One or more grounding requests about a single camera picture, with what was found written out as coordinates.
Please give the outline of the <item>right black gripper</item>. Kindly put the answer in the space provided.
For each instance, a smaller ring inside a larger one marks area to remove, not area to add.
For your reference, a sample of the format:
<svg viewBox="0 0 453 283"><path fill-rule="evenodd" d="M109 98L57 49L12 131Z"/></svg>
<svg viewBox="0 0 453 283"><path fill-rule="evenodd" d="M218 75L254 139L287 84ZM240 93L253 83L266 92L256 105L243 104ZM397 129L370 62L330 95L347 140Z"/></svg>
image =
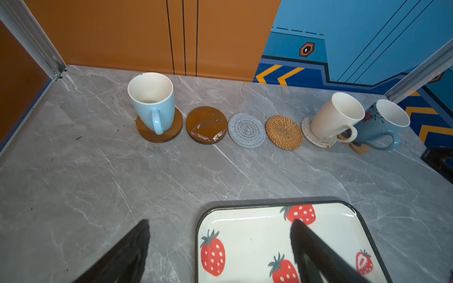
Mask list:
<svg viewBox="0 0 453 283"><path fill-rule="evenodd" d="M453 149L451 147L427 148L421 159L450 183L453 182Z"/></svg>

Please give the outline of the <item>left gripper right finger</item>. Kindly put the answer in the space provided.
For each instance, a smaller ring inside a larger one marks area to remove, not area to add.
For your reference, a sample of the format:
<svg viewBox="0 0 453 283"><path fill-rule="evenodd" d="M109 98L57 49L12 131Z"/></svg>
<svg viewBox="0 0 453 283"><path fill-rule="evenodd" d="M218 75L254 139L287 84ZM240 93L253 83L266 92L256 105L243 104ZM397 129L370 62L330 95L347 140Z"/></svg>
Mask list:
<svg viewBox="0 0 453 283"><path fill-rule="evenodd" d="M301 220L292 223L290 239L302 283L368 282Z"/></svg>

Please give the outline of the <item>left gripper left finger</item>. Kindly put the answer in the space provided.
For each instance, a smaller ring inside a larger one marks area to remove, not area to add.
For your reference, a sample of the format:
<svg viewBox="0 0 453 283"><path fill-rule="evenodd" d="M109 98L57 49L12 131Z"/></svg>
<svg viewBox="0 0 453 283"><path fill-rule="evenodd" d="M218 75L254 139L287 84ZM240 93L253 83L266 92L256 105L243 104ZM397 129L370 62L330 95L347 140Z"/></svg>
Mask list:
<svg viewBox="0 0 453 283"><path fill-rule="evenodd" d="M75 282L141 282L150 239L149 221L143 219Z"/></svg>

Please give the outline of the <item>brown paw print coaster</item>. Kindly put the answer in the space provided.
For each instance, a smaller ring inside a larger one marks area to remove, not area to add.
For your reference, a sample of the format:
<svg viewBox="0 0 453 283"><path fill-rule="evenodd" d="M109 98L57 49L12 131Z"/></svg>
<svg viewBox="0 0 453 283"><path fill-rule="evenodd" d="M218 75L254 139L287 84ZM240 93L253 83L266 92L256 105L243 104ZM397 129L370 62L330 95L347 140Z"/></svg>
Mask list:
<svg viewBox="0 0 453 283"><path fill-rule="evenodd" d="M349 137L350 137L349 131L345 131L345 132L343 132L343 133L341 133L341 134L339 134L337 136L337 138L340 141L345 141ZM364 154L367 154L372 149L370 146L358 144L358 143L355 143L355 142L348 142L348 143L345 143L345 144L348 145L355 153L357 153L358 155L361 155L361 156L364 155Z"/></svg>

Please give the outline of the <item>white mug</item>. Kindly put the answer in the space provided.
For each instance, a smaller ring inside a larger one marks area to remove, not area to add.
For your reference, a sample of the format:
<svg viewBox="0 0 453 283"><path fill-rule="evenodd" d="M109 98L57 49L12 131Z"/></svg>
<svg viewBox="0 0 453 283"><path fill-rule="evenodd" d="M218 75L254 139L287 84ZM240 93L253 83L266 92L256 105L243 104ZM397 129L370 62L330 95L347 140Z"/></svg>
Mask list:
<svg viewBox="0 0 453 283"><path fill-rule="evenodd" d="M335 140L338 134L349 129L350 137L340 142L350 143L357 138L355 124L364 117L365 110L358 100L347 93L336 92L317 112L310 129L318 138Z"/></svg>

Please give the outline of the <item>white woven round coaster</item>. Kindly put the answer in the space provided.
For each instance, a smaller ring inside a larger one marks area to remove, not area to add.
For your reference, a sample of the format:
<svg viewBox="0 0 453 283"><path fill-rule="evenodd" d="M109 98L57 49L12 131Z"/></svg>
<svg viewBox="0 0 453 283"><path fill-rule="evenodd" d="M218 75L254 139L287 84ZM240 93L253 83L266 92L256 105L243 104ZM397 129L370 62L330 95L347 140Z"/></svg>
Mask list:
<svg viewBox="0 0 453 283"><path fill-rule="evenodd" d="M312 124L313 119L314 119L313 116L307 116L302 120L301 130L304 134L304 137L309 142L314 144L315 146L323 148L323 149L329 149L332 146L334 146L337 143L336 139L330 139L330 138L321 139L313 134L313 132L311 130L311 124Z"/></svg>

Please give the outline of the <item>tan rattan round coaster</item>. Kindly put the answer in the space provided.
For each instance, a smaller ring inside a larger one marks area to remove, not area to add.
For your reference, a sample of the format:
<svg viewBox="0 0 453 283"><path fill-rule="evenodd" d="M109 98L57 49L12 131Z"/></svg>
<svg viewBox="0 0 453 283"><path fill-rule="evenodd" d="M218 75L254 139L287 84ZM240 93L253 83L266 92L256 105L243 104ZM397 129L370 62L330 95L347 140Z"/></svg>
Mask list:
<svg viewBox="0 0 453 283"><path fill-rule="evenodd" d="M303 143L303 133L294 121L285 116L273 116L265 124L270 140L284 150L295 150Z"/></svg>

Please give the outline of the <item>matte brown round coaster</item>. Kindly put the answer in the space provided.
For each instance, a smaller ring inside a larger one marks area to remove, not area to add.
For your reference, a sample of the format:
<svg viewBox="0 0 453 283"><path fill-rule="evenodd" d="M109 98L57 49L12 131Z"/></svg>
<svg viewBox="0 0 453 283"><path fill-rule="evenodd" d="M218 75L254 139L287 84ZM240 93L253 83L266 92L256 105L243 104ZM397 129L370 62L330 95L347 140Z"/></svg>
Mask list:
<svg viewBox="0 0 453 283"><path fill-rule="evenodd" d="M147 141L152 143L166 143L174 138L181 132L183 127L183 117L178 109L175 109L173 124L169 130L165 131L162 135L157 135L151 129L147 128L140 117L136 119L136 127L139 134Z"/></svg>

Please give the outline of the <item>grey woven round coaster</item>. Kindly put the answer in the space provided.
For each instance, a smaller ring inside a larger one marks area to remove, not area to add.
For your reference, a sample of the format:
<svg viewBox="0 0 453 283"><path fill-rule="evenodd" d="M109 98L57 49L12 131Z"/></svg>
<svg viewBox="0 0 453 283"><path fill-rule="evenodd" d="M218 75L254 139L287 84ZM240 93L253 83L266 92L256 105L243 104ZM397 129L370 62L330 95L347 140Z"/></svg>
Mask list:
<svg viewBox="0 0 453 283"><path fill-rule="evenodd" d="M256 117L247 113L236 113L228 121L230 138L246 149L260 147L266 137L265 127Z"/></svg>

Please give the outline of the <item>glossy brown round coaster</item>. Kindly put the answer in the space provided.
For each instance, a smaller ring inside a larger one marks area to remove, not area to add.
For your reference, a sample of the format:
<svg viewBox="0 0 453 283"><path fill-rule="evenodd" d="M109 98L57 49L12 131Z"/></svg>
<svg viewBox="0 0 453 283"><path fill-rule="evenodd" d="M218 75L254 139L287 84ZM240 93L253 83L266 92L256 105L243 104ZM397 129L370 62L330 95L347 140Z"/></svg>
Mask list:
<svg viewBox="0 0 453 283"><path fill-rule="evenodd" d="M188 114L186 130L194 141L203 145L213 145L227 134L228 120L217 108L202 106Z"/></svg>

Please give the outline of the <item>light blue mug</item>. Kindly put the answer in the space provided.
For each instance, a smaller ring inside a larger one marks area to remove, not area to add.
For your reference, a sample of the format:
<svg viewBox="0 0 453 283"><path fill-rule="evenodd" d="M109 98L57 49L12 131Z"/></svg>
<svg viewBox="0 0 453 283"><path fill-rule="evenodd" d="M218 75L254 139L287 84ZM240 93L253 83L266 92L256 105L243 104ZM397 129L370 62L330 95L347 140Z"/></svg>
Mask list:
<svg viewBox="0 0 453 283"><path fill-rule="evenodd" d="M162 135L173 124L175 95L169 77L160 73L142 73L127 86L138 116L145 126L157 135Z"/></svg>

